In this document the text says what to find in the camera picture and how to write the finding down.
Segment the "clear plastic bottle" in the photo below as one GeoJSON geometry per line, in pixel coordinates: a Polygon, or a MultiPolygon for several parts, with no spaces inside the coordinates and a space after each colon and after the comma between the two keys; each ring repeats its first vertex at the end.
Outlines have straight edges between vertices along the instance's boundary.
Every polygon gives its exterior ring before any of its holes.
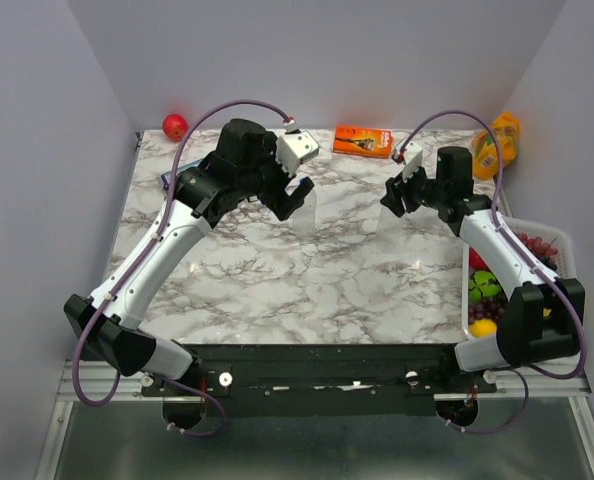
{"type": "Polygon", "coordinates": [[[394,248],[400,244],[404,234],[404,217],[397,217],[382,206],[376,228],[376,238],[384,247],[394,248]]]}
{"type": "Polygon", "coordinates": [[[315,234],[317,203],[317,192],[313,188],[291,217],[292,231],[299,240],[310,239],[315,234]]]}

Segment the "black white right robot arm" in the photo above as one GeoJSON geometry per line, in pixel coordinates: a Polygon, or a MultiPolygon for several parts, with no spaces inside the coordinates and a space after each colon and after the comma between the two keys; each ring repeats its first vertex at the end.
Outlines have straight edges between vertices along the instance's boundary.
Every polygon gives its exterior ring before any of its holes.
{"type": "Polygon", "coordinates": [[[434,177],[427,176],[419,148],[404,150],[396,161],[403,169],[387,180],[382,205],[397,217],[420,207],[436,210],[482,257],[508,298],[495,333],[457,344],[455,357],[438,365],[439,384],[457,392],[476,371],[580,355],[583,286],[543,264],[492,210],[490,198],[475,193],[469,150],[440,148],[434,177]]]}

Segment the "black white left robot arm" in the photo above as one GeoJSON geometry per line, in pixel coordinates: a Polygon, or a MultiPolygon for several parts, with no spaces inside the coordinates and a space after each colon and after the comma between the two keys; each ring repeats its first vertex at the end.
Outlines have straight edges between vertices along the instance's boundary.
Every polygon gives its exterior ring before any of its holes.
{"type": "Polygon", "coordinates": [[[174,393],[191,393],[199,380],[194,356],[140,328],[151,301],[186,254],[241,202],[256,198],[278,220],[288,219],[314,184],[303,178],[292,193],[286,187],[318,153],[314,137],[295,126],[275,134],[249,120],[230,120],[215,149],[178,175],[172,203],[162,206],[115,272],[89,295],[66,301],[75,333],[89,328],[88,347],[119,374],[164,376],[174,393]]]}

